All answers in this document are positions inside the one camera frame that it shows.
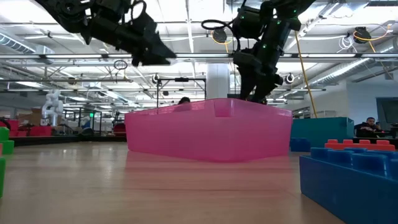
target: white wall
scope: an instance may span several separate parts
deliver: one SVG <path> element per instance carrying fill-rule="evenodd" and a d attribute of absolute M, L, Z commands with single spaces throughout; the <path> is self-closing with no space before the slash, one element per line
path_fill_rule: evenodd
<path fill-rule="evenodd" d="M 366 121 L 368 117 L 378 118 L 376 98 L 398 97 L 398 74 L 394 74 L 394 80 L 386 80 L 384 75 L 369 80 L 352 83 L 340 82 L 337 86 L 327 86 L 326 92 L 313 92 L 315 107 L 317 111 L 336 111 L 336 116 L 349 117 L 355 124 Z M 288 110 L 297 110 L 311 107 L 309 95 L 304 100 L 290 101 L 282 106 Z"/>
<path fill-rule="evenodd" d="M 326 89 L 327 91 L 312 92 L 317 112 L 336 111 L 336 116 L 348 116 L 349 109 L 346 83 L 341 82 L 339 85 L 328 86 Z M 288 104 L 282 106 L 282 108 L 297 110 L 308 106 L 311 108 L 311 113 L 313 113 L 309 94 L 306 94 L 304 100 L 289 100 Z"/>
<path fill-rule="evenodd" d="M 384 76 L 380 76 L 366 82 L 349 83 L 347 92 L 350 118 L 355 124 L 359 124 L 368 117 L 377 119 L 376 98 L 398 97 L 398 82 L 385 80 Z"/>

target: blue lego brick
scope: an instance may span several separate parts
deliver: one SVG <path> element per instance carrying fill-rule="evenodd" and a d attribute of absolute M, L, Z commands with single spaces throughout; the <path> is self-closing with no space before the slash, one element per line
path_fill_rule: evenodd
<path fill-rule="evenodd" d="M 353 151 L 354 153 L 365 153 L 368 149 L 365 148 L 345 148 L 346 151 Z"/>
<path fill-rule="evenodd" d="M 312 148 L 300 157 L 301 191 L 347 224 L 397 224 L 397 156 Z"/>
<path fill-rule="evenodd" d="M 311 143 L 306 138 L 291 138 L 290 150 L 292 152 L 310 152 Z"/>

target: white pillar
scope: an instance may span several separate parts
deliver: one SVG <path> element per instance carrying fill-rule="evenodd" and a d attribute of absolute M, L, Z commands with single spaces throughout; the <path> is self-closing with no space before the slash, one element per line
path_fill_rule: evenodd
<path fill-rule="evenodd" d="M 207 65 L 207 99 L 227 98 L 229 93 L 229 67 L 227 63 Z"/>

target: red lego brick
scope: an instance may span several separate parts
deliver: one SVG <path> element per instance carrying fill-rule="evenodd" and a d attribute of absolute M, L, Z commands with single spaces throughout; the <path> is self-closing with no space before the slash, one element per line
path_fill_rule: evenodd
<path fill-rule="evenodd" d="M 371 144 L 370 140 L 359 140 L 359 143 L 353 143 L 353 140 L 343 140 L 343 143 L 338 143 L 337 140 L 331 139 L 325 144 L 325 148 L 334 150 L 344 150 L 345 148 L 364 148 L 367 150 L 377 151 L 395 151 L 394 145 L 390 144 L 388 140 L 377 140 L 377 144 Z"/>

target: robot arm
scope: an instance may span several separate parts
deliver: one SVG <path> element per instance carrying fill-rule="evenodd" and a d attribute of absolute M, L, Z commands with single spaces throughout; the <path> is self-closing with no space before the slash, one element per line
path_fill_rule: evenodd
<path fill-rule="evenodd" d="M 202 27 L 208 30 L 227 27 L 237 38 L 238 48 L 233 54 L 233 60 L 242 77 L 242 100 L 246 100 L 256 87 L 252 101 L 260 103 L 277 87 L 275 84 L 283 84 L 283 78 L 276 74 L 277 62 L 284 54 L 283 48 L 290 31 L 300 30 L 301 23 L 297 16 L 306 11 L 313 2 L 315 0 L 271 0 L 264 1 L 260 9 L 255 9 L 245 6 L 245 0 L 238 16 L 231 22 L 202 22 Z M 207 22 L 216 22 L 223 26 L 207 27 Z M 241 50 L 240 38 L 255 39 L 257 43 L 251 49 Z"/>
<path fill-rule="evenodd" d="M 80 33 L 85 42 L 92 38 L 111 44 L 132 54 L 132 64 L 170 64 L 176 55 L 161 41 L 157 24 L 146 13 L 143 0 L 35 0 L 68 32 Z M 124 21 L 124 16 L 142 4 L 139 17 Z"/>

